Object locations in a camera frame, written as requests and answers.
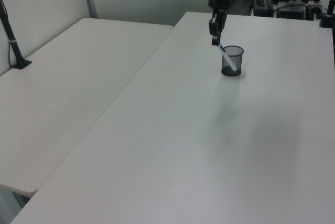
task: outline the mesh pen holder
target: mesh pen holder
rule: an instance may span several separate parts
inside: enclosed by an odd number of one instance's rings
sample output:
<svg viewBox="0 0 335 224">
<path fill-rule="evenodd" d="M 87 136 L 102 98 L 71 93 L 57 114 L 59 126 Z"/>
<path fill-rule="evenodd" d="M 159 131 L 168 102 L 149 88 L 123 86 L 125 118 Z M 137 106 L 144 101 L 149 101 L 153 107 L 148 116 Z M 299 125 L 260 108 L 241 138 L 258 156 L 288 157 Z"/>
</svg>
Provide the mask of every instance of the mesh pen holder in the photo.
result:
<svg viewBox="0 0 335 224">
<path fill-rule="evenodd" d="M 241 68 L 242 68 L 242 55 L 244 53 L 244 50 L 239 46 L 226 46 L 225 51 L 230 56 L 231 60 L 236 65 L 238 72 L 235 72 L 230 67 L 229 63 L 226 61 L 226 59 L 222 56 L 222 74 L 225 76 L 238 76 L 241 74 Z"/>
</svg>

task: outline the black cable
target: black cable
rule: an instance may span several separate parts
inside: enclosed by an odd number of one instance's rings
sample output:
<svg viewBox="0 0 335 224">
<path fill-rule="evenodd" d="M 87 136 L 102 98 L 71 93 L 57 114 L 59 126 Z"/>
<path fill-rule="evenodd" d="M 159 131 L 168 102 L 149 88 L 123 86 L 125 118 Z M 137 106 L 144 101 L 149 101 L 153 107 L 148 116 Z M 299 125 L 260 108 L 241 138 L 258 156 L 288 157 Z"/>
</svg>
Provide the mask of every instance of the black cable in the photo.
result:
<svg viewBox="0 0 335 224">
<path fill-rule="evenodd" d="M 289 5 L 284 5 L 284 6 L 281 6 L 279 8 L 276 8 L 273 12 L 278 11 L 278 10 L 283 9 L 283 8 L 289 8 L 289 7 L 294 7 L 294 6 L 303 6 L 303 7 L 305 7 L 305 9 L 307 7 L 304 4 L 289 4 Z"/>
<path fill-rule="evenodd" d="M 247 7 L 247 11 L 245 11 L 245 16 L 248 14 L 248 12 L 250 12 L 251 9 L 252 9 L 252 3 L 249 4 L 249 6 Z"/>
<path fill-rule="evenodd" d="M 12 65 L 10 64 L 10 42 L 8 42 L 8 64 L 9 67 L 12 68 Z"/>
<path fill-rule="evenodd" d="M 321 7 L 321 8 L 324 8 L 326 11 L 328 11 L 328 10 L 327 10 L 325 7 L 323 7 L 322 5 L 312 4 L 311 6 Z"/>
</svg>

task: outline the black mesh cup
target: black mesh cup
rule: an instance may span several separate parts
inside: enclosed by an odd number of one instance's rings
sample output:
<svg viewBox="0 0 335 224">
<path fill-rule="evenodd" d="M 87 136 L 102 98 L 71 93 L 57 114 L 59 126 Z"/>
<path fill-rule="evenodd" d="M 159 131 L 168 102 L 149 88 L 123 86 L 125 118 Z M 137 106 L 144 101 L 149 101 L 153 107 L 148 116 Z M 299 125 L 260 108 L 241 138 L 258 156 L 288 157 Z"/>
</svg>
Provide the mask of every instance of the black mesh cup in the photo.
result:
<svg viewBox="0 0 335 224">
<path fill-rule="evenodd" d="M 241 68 L 242 68 L 242 55 L 244 53 L 244 50 L 239 46 L 227 46 L 225 47 L 225 51 L 230 56 L 231 60 L 236 65 L 238 71 L 235 72 L 230 67 L 229 63 L 226 61 L 224 56 L 222 56 L 222 74 L 226 76 L 238 76 L 241 74 Z"/>
</svg>

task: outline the floor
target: floor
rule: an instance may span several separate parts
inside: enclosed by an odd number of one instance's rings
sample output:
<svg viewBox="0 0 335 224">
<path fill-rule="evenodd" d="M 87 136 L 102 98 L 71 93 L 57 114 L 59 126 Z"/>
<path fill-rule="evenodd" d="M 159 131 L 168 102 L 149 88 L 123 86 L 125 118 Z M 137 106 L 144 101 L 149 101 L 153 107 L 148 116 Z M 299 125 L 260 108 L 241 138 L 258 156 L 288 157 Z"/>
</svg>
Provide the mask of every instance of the floor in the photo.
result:
<svg viewBox="0 0 335 224">
<path fill-rule="evenodd" d="M 229 8 L 229 14 L 244 16 L 251 3 L 252 0 L 234 0 L 232 6 Z"/>
</svg>

